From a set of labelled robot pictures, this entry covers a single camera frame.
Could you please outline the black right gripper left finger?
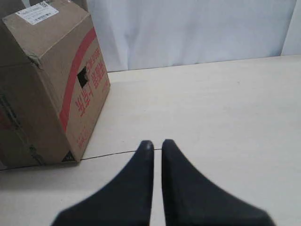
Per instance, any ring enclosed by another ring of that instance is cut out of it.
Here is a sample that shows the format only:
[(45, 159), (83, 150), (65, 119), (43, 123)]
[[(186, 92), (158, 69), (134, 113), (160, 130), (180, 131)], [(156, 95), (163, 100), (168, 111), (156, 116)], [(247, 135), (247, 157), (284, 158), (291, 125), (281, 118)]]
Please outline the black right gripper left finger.
[(154, 179), (154, 146), (144, 140), (126, 166), (102, 189), (61, 211), (54, 226), (147, 226)]

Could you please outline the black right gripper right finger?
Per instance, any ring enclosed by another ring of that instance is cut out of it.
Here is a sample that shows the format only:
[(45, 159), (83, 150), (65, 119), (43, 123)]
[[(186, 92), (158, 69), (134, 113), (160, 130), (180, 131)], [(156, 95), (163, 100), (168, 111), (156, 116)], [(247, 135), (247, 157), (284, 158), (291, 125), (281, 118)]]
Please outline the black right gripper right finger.
[(266, 226), (268, 214), (215, 185), (171, 139), (162, 144), (161, 182), (168, 226)]

